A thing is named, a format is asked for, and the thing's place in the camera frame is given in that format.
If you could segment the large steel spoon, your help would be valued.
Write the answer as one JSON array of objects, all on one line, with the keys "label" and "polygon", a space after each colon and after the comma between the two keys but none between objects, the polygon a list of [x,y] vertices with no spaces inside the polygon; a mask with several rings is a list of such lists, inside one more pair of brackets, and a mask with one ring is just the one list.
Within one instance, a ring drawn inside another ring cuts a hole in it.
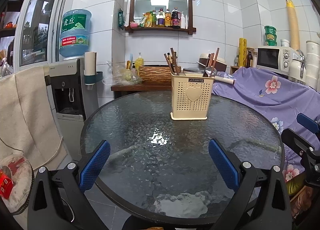
[{"label": "large steel spoon", "polygon": [[208,77],[214,77],[217,75],[217,70],[215,68],[212,69],[212,67],[208,67],[207,74],[208,74]]}]

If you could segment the cream perforated utensil basket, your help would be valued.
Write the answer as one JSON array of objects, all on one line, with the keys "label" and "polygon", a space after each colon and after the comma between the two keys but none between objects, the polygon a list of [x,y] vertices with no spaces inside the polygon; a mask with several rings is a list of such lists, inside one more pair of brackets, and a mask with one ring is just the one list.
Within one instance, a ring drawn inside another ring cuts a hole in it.
[{"label": "cream perforated utensil basket", "polygon": [[214,79],[187,75],[171,76],[171,113],[175,121],[206,120]]}]

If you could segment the wooden-handled steel spoon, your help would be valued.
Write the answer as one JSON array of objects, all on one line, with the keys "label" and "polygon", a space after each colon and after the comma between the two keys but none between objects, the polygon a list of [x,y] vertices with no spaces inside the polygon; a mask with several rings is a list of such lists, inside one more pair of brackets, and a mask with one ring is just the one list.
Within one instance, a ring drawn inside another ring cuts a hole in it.
[{"label": "wooden-handled steel spoon", "polygon": [[204,71],[203,71],[203,77],[208,77],[207,69],[208,69],[210,62],[211,62],[211,59],[212,59],[211,56],[212,56],[212,54],[208,55],[207,62],[206,62],[206,65],[205,65]]}]

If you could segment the black gold-band chopstick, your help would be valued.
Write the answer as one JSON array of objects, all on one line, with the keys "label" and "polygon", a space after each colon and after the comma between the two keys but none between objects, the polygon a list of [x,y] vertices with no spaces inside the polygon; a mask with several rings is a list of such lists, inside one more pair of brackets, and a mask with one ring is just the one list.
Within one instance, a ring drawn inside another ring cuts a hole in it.
[{"label": "black gold-band chopstick", "polygon": [[173,64],[173,60],[172,60],[172,58],[171,58],[171,56],[170,56],[170,53],[167,53],[167,57],[168,57],[168,60],[169,60],[169,62],[170,62],[170,66],[171,66],[171,69],[172,69],[172,73],[173,73],[174,75],[176,75],[175,67],[174,67],[174,64]]}]

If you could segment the purple floral cloth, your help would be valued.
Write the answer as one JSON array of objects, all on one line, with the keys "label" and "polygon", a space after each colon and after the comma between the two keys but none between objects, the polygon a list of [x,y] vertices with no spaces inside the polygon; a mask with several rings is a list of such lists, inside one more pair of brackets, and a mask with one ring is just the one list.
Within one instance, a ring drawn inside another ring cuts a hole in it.
[{"label": "purple floral cloth", "polygon": [[319,150],[319,139],[300,125],[299,113],[319,121],[319,93],[309,86],[291,82],[275,73],[256,68],[240,68],[233,75],[221,73],[219,78],[229,79],[231,84],[214,81],[213,93],[247,105],[264,117],[278,133],[292,129]]}]

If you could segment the red white fan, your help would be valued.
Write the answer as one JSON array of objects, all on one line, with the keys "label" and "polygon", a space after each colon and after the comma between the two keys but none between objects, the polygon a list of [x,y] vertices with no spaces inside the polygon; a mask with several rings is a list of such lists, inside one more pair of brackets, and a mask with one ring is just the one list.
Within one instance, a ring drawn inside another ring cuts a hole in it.
[{"label": "red white fan", "polygon": [[1,161],[1,169],[13,181],[9,198],[2,200],[11,215],[22,214],[29,205],[34,172],[30,162],[21,155],[13,154]]}]

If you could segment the beige cloth cover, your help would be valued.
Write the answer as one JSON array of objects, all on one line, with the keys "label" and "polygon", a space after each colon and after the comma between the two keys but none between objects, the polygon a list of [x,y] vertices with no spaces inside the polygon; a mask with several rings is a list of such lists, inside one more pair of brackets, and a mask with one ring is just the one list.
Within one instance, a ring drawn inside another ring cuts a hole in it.
[{"label": "beige cloth cover", "polygon": [[1,79],[1,158],[23,155],[33,169],[56,169],[67,156],[50,107],[44,67]]}]

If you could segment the tall yellow rolled mat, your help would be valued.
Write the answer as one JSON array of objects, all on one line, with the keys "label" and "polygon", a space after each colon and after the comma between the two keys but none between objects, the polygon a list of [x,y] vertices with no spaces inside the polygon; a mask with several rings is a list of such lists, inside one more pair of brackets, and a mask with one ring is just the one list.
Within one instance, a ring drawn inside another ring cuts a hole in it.
[{"label": "tall yellow rolled mat", "polygon": [[285,0],[287,8],[287,16],[290,29],[291,48],[295,51],[300,49],[300,36],[298,18],[295,10],[295,6],[292,0]]}]

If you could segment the yellow wrap roll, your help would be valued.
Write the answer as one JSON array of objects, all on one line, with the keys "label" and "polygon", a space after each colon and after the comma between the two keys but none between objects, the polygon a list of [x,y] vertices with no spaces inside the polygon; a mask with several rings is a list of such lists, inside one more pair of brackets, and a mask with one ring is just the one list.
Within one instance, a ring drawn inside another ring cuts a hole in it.
[{"label": "yellow wrap roll", "polygon": [[246,67],[247,58],[247,40],[245,38],[239,38],[239,55],[238,55],[238,66]]}]

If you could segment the white water dispenser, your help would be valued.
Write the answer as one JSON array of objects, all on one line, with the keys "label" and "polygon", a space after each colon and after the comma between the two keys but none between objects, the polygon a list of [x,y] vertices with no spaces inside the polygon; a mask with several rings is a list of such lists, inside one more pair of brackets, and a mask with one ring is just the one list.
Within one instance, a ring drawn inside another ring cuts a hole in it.
[{"label": "white water dispenser", "polygon": [[45,72],[53,93],[57,127],[71,158],[81,159],[80,137],[85,121],[98,109],[97,87],[85,85],[84,58],[55,62]]}]

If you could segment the wooden side counter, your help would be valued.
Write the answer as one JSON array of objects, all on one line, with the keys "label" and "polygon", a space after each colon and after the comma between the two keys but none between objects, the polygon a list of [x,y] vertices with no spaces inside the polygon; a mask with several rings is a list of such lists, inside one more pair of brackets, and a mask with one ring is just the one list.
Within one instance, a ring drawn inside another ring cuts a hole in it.
[{"label": "wooden side counter", "polygon": [[139,92],[158,92],[158,91],[168,91],[168,90],[171,90],[171,83],[169,84],[141,83],[141,84],[131,84],[131,85],[117,84],[117,85],[111,86],[111,91],[113,92],[115,99],[118,99],[126,95],[139,93]]}]

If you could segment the paper cup holder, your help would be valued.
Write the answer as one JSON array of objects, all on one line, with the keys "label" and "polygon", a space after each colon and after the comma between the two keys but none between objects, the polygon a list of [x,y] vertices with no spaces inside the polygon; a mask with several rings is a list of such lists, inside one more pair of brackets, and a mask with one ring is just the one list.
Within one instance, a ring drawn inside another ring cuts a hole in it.
[{"label": "paper cup holder", "polygon": [[90,51],[84,55],[84,79],[88,90],[92,90],[93,86],[103,79],[103,72],[97,71],[97,53]]}]

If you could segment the clear plastic bag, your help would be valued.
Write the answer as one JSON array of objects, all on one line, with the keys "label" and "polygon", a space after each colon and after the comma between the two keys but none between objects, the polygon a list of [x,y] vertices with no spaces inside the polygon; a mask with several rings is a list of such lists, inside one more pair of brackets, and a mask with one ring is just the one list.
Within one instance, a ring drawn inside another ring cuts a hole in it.
[{"label": "clear plastic bag", "polygon": [[102,79],[105,86],[131,86],[142,83],[142,79],[131,69],[126,69],[123,64],[108,62],[106,65]]}]

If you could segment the yellow soap dispenser bottle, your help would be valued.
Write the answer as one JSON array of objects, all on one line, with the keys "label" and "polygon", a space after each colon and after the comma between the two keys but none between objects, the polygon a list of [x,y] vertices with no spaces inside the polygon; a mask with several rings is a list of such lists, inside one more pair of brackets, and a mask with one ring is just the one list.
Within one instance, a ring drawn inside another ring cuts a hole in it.
[{"label": "yellow soap dispenser bottle", "polygon": [[139,76],[139,68],[144,65],[144,59],[142,54],[139,53],[139,57],[135,60],[136,74]]}]

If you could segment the sliding window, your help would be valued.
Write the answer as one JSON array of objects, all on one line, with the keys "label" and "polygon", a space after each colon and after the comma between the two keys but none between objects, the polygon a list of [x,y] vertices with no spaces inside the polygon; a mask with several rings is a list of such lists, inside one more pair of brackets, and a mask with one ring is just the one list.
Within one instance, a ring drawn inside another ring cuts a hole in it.
[{"label": "sliding window", "polygon": [[65,0],[8,0],[1,12],[1,73],[16,73],[59,60]]}]

